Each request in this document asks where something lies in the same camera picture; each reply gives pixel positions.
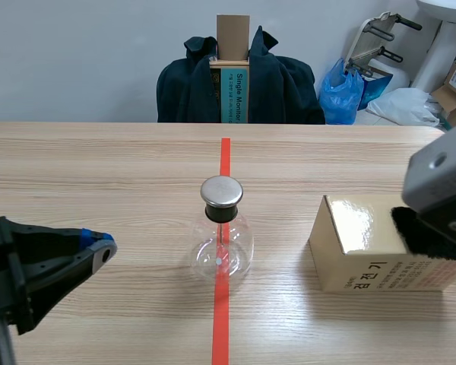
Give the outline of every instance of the sink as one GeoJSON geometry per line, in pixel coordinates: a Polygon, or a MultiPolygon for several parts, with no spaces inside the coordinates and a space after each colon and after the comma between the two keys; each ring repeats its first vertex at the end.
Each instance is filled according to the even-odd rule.
{"type": "Polygon", "coordinates": [[[441,87],[456,58],[456,0],[416,0],[428,15],[442,21],[412,87],[432,93],[441,87]]]}
{"type": "Polygon", "coordinates": [[[431,17],[456,23],[456,0],[417,0],[417,5],[431,17]]]}

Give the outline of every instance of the glass flask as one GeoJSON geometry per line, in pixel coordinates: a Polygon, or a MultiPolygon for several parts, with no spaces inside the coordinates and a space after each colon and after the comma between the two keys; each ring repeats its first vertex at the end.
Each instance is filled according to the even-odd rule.
{"type": "Polygon", "coordinates": [[[248,221],[238,212],[242,185],[232,177],[214,176],[203,182],[204,214],[192,225],[191,267],[208,280],[222,273],[239,279],[253,259],[253,234],[248,221]]]}

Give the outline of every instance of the table surface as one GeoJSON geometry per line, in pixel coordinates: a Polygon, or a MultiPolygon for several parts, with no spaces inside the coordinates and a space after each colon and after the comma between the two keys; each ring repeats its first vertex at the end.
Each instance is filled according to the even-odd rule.
{"type": "Polygon", "coordinates": [[[232,139],[255,257],[230,294],[230,363],[456,364],[444,293],[325,294],[307,244],[323,194],[399,194],[421,127],[0,122],[0,215],[111,233],[116,257],[31,333],[21,364],[211,364],[213,285],[185,239],[232,139]]]}

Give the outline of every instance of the black handle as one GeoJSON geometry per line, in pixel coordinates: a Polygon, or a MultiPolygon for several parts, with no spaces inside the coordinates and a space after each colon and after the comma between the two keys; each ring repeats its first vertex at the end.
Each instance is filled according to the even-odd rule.
{"type": "Polygon", "coordinates": [[[380,52],[378,53],[379,56],[384,56],[387,57],[388,59],[391,59],[392,61],[395,61],[396,63],[402,63],[404,60],[404,57],[399,56],[393,52],[390,52],[389,50],[385,49],[384,46],[380,48],[380,52]]]}
{"type": "Polygon", "coordinates": [[[376,27],[375,25],[372,25],[371,23],[368,23],[364,28],[363,28],[363,33],[371,33],[374,36],[380,37],[383,40],[386,40],[388,42],[391,42],[392,40],[395,39],[395,35],[392,33],[389,33],[383,29],[380,29],[376,27]]]}
{"type": "Polygon", "coordinates": [[[367,69],[366,67],[357,65],[352,59],[350,59],[347,68],[354,68],[361,75],[366,76],[367,78],[373,77],[373,71],[367,69]]]}
{"type": "Polygon", "coordinates": [[[395,21],[395,23],[401,23],[401,24],[406,25],[415,30],[423,29],[422,25],[420,25],[418,23],[414,23],[413,21],[410,21],[410,20],[406,19],[405,17],[401,17],[399,14],[397,14],[397,20],[395,21]]]}

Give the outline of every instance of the metal lid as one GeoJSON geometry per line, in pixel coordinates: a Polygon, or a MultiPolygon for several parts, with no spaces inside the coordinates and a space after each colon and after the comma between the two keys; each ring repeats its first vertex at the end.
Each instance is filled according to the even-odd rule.
{"type": "Polygon", "coordinates": [[[213,208],[231,208],[243,197],[242,185],[229,176],[214,176],[203,182],[201,197],[213,208]]]}

